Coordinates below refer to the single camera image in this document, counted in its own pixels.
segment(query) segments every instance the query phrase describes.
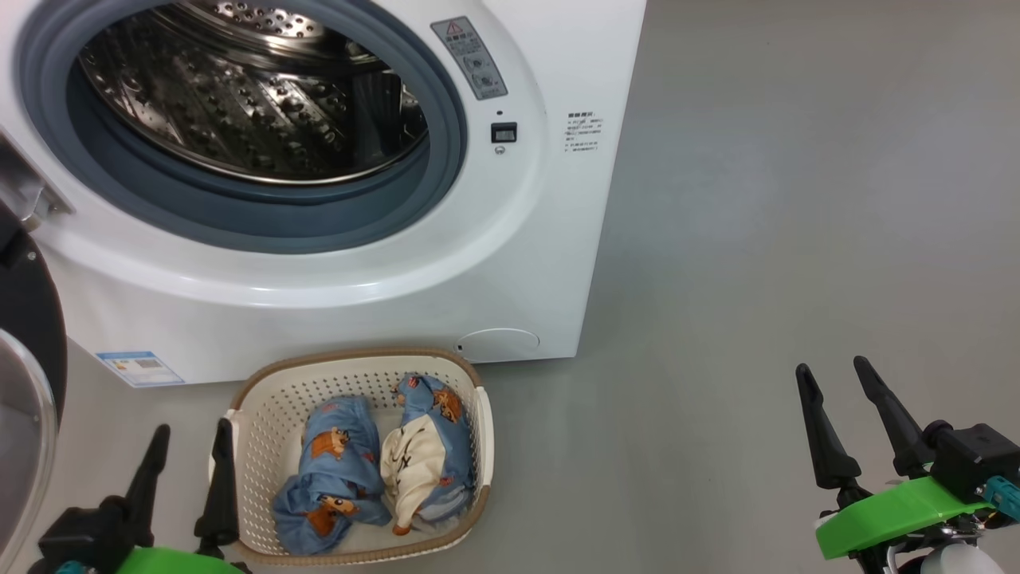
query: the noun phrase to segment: washing machine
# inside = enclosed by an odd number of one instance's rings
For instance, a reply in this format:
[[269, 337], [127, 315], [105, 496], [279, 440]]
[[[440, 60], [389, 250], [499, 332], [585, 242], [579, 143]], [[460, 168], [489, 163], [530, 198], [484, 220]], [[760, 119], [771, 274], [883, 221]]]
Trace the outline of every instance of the washing machine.
[[7, 0], [0, 193], [136, 386], [571, 357], [644, 4]]

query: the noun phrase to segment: laundry basket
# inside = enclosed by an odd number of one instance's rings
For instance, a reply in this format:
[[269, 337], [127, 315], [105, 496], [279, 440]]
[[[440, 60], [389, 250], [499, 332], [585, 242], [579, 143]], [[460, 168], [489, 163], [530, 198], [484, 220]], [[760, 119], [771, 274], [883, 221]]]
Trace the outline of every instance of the laundry basket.
[[[385, 438], [400, 426], [404, 408], [391, 388], [405, 373], [431, 375], [463, 403], [471, 427], [474, 497], [466, 511], [432, 530], [406, 536], [392, 524], [355, 523], [328, 555], [291, 556], [275, 536], [272, 500], [297, 473], [301, 434], [309, 414], [339, 396], [364, 397]], [[439, 350], [386, 349], [334, 353], [282, 361], [256, 373], [234, 399], [225, 419], [233, 426], [237, 516], [235, 544], [249, 562], [277, 566], [339, 566], [409, 558], [460, 542], [481, 516], [493, 478], [493, 418], [477, 373], [463, 359]]]

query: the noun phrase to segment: white fabric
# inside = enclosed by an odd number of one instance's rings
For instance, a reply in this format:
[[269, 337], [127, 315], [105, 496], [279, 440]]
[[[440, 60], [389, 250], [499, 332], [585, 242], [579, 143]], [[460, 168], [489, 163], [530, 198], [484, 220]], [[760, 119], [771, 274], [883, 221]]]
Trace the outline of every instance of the white fabric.
[[397, 515], [397, 526], [411, 526], [414, 514], [439, 486], [445, 462], [446, 447], [428, 416], [410, 421], [382, 441], [379, 470]]
[[924, 559], [921, 574], [1004, 574], [991, 557], [974, 546], [945, 545]]

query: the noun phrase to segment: sticker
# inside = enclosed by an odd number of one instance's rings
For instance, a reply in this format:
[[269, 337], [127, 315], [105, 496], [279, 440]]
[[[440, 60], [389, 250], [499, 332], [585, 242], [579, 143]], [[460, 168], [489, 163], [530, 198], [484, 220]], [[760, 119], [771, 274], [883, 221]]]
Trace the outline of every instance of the sticker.
[[567, 126], [563, 133], [563, 151], [577, 153], [596, 151], [602, 140], [602, 124], [605, 120], [594, 111], [571, 111], [567, 114]]
[[97, 353], [96, 357], [133, 387], [181, 385], [185, 382], [149, 352]]
[[457, 60], [464, 77], [474, 90], [474, 97], [488, 100], [507, 95], [506, 84], [493, 56], [466, 16], [438, 21], [432, 24], [432, 31], [446, 44], [453, 59]]

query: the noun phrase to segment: concrete floor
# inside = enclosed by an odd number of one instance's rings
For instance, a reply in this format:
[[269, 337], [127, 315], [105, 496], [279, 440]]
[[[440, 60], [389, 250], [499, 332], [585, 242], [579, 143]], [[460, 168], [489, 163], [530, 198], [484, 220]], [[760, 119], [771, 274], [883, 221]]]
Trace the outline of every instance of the concrete floor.
[[[1018, 29], [1009, 0], [651, 0], [578, 358], [483, 367], [486, 516], [351, 571], [857, 572], [813, 540], [801, 362], [865, 486], [895, 473], [857, 354], [922, 425], [1020, 440]], [[154, 532], [194, 549], [237, 385], [131, 390], [79, 350], [71, 373], [37, 531], [126, 488], [166, 422]], [[1020, 570], [1017, 540], [985, 549]]]

